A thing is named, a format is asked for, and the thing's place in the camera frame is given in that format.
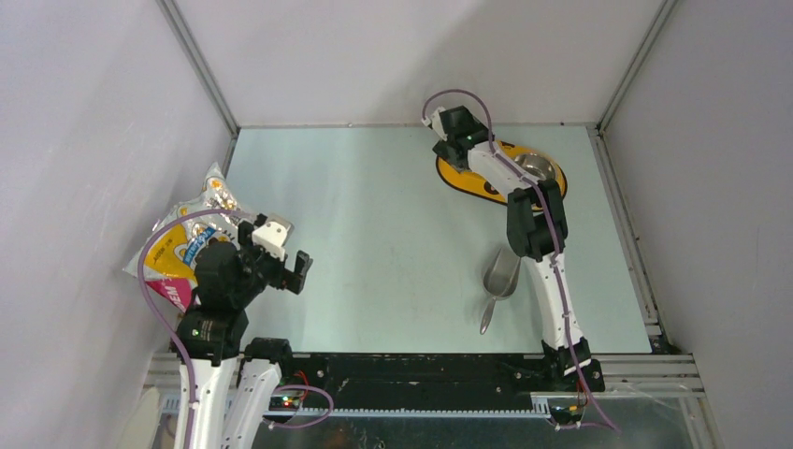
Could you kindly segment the yellow double pet bowl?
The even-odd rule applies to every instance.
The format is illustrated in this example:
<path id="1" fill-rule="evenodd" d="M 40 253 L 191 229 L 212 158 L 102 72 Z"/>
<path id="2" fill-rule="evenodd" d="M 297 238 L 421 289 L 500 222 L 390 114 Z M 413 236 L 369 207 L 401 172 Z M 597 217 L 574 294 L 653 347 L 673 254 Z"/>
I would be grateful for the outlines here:
<path id="1" fill-rule="evenodd" d="M 496 140 L 496 144 L 529 177 L 535 181 L 551 179 L 558 185 L 561 197 L 567 196 L 569 190 L 567 176 L 560 164 L 550 155 L 500 139 Z M 436 157 L 435 167 L 440 179 L 452 189 L 500 205 L 507 204 L 507 200 L 482 176 L 470 171 L 457 171 L 439 156 Z"/>

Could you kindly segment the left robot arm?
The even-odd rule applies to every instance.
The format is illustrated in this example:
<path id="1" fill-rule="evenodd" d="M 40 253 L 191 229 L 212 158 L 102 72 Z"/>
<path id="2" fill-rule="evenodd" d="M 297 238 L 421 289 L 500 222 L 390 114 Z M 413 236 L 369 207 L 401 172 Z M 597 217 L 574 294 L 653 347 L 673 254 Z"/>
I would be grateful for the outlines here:
<path id="1" fill-rule="evenodd" d="M 241 221 L 234 242 L 212 239 L 195 256 L 193 305 L 178 324 L 180 411 L 177 448 L 249 448 L 275 389 L 296 376 L 288 340 L 243 345 L 247 307 L 268 287 L 298 295 L 312 264 L 284 249 L 293 226 L 277 215 Z"/>

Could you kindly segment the metal food scoop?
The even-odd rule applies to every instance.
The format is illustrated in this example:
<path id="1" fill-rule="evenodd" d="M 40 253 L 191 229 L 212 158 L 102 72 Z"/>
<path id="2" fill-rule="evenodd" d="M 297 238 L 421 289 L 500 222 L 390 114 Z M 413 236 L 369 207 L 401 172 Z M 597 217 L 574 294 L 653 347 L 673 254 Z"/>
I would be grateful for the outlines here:
<path id="1" fill-rule="evenodd" d="M 483 274 L 483 290 L 487 294 L 479 332 L 484 335 L 501 300 L 509 298 L 517 288 L 521 258 L 511 249 L 501 247 Z"/>

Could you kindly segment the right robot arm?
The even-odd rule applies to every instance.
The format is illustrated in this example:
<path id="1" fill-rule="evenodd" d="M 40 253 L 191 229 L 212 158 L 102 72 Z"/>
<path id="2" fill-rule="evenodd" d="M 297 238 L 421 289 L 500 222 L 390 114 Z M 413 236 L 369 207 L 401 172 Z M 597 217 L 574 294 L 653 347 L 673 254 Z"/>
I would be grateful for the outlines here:
<path id="1" fill-rule="evenodd" d="M 557 181 L 521 167 L 465 107 L 435 109 L 422 123 L 437 134 L 433 151 L 441 160 L 482 177 L 506 200 L 507 240 L 524 261 L 540 307 L 545 382 L 557 391 L 574 386 L 590 392 L 595 360 L 570 299 L 564 255 L 569 229 Z"/>

